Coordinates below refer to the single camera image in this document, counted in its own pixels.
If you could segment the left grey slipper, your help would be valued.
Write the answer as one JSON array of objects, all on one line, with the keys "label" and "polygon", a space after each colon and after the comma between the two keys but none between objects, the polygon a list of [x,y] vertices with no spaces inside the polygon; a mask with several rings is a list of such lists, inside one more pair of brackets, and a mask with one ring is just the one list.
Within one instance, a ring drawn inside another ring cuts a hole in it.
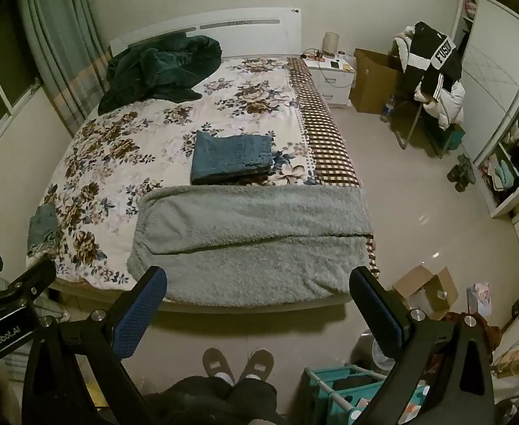
[{"label": "left grey slipper", "polygon": [[221,379],[232,387],[235,385],[231,367],[219,349],[208,348],[203,354],[202,363],[208,377]]}]

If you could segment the right grey slipper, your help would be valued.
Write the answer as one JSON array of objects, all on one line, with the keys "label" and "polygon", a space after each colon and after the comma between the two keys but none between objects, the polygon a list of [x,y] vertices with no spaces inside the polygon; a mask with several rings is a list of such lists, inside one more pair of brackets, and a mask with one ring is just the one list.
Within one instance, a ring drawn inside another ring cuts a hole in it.
[{"label": "right grey slipper", "polygon": [[274,364],[272,353],[265,348],[258,348],[250,355],[239,380],[252,379],[265,382],[269,378]]}]

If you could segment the chair piled with clothes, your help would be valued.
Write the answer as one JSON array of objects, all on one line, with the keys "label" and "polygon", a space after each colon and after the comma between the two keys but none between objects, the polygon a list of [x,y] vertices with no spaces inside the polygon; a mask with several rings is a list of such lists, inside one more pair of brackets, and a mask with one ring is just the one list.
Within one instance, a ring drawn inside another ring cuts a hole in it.
[{"label": "chair piled with clothes", "polygon": [[464,131],[461,58],[452,39],[420,21],[394,37],[391,53],[401,62],[401,83],[394,96],[394,111],[414,109],[405,136],[405,148],[417,127],[422,127],[433,150],[442,157],[457,149]]}]

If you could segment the white wardrobe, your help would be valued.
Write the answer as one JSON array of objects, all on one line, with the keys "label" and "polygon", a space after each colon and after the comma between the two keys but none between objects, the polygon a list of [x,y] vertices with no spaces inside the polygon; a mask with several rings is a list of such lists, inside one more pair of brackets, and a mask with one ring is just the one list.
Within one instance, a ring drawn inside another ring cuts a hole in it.
[{"label": "white wardrobe", "polygon": [[497,0],[459,0],[451,36],[466,90],[462,146],[497,218],[519,206],[519,15]]}]

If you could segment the open small cardboard box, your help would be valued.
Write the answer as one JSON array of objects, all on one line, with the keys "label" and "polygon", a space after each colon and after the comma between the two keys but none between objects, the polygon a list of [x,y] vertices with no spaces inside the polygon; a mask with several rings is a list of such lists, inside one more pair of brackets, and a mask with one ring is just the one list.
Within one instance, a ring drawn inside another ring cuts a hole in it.
[{"label": "open small cardboard box", "polygon": [[393,290],[406,308],[422,310],[436,321],[441,321],[458,299],[458,290],[448,268],[432,273],[419,265],[396,281]]}]

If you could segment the striped green curtain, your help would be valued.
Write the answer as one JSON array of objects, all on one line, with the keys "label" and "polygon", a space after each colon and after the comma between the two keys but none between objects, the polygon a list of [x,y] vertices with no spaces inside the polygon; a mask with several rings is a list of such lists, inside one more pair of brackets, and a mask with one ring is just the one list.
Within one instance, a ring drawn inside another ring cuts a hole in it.
[{"label": "striped green curtain", "polygon": [[108,90],[110,56],[90,0],[18,0],[18,6],[49,100],[75,134]]}]

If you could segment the beige table lamp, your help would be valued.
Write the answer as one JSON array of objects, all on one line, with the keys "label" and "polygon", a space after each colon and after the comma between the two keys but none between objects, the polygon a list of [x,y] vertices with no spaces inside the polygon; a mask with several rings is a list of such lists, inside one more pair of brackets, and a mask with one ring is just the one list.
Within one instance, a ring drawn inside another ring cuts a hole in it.
[{"label": "beige table lamp", "polygon": [[339,35],[335,32],[325,32],[322,41],[322,52],[325,56],[335,57],[338,52]]}]

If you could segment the white nightstand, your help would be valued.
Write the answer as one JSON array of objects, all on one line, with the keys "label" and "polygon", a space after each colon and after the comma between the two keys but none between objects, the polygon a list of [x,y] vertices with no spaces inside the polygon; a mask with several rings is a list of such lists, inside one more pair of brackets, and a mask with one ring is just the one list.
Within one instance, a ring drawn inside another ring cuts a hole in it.
[{"label": "white nightstand", "polygon": [[355,69],[344,58],[329,58],[320,51],[301,55],[323,99],[330,107],[346,108],[355,83]]}]

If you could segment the floral bed quilt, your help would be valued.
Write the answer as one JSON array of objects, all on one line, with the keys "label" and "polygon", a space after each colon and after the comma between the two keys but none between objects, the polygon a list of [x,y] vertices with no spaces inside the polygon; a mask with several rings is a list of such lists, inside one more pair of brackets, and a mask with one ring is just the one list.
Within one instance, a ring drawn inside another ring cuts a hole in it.
[{"label": "floral bed quilt", "polygon": [[58,163],[44,200],[58,219],[57,278],[127,291],[138,200],[189,182],[197,134],[267,135],[275,185],[357,187],[344,140],[301,58],[226,58],[196,86],[199,99],[150,99],[91,114]]}]

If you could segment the grey fleece pants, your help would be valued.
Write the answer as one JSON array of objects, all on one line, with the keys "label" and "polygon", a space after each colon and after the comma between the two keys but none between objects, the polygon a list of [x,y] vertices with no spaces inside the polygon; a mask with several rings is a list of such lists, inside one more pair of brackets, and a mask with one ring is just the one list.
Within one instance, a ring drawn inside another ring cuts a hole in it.
[{"label": "grey fleece pants", "polygon": [[165,187],[138,202],[127,271],[163,269],[167,298],[198,307],[313,302],[347,294],[372,235],[360,187]]}]

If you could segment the folded blue jeans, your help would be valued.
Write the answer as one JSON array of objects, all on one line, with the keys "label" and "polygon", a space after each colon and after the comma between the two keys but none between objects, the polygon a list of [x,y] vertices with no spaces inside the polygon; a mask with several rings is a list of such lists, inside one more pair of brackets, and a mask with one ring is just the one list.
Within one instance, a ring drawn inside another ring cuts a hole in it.
[{"label": "folded blue jeans", "polygon": [[190,183],[234,184],[267,177],[272,164],[272,137],[269,135],[215,137],[198,131],[193,149]]}]

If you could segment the grey slipper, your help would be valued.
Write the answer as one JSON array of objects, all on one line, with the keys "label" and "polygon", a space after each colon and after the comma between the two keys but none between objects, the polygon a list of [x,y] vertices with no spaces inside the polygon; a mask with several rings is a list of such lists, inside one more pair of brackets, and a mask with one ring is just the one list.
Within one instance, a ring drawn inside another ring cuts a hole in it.
[{"label": "grey slipper", "polygon": [[252,379],[265,382],[269,378],[274,364],[272,353],[265,348],[258,348],[250,355],[239,380]]},{"label": "grey slipper", "polygon": [[219,349],[208,348],[203,354],[202,363],[208,377],[221,379],[232,387],[235,385],[231,367]]}]

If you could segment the brown cardboard box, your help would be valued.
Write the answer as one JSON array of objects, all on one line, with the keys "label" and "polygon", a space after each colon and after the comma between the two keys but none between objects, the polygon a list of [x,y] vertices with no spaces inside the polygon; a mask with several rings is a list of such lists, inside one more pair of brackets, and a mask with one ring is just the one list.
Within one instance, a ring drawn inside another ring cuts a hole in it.
[{"label": "brown cardboard box", "polygon": [[350,101],[358,112],[381,114],[389,98],[395,94],[403,76],[401,62],[393,56],[356,49],[357,78]]}]

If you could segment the black shoes pair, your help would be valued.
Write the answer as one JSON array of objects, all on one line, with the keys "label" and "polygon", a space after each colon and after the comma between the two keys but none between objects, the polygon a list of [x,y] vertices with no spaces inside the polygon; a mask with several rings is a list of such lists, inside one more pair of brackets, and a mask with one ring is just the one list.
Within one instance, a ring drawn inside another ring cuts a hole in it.
[{"label": "black shoes pair", "polygon": [[457,157],[457,164],[447,173],[447,180],[455,185],[458,193],[463,193],[470,184],[474,184],[477,178],[470,158],[460,154]]}]

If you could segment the white bed headboard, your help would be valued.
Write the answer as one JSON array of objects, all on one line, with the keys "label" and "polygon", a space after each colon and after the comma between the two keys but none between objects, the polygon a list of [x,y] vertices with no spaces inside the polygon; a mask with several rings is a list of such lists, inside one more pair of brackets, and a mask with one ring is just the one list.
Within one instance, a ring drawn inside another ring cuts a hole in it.
[{"label": "white bed headboard", "polygon": [[297,56],[302,52],[301,11],[268,7],[204,12],[156,23],[113,39],[111,54],[116,56],[139,42],[170,33],[215,39],[226,58]]}]

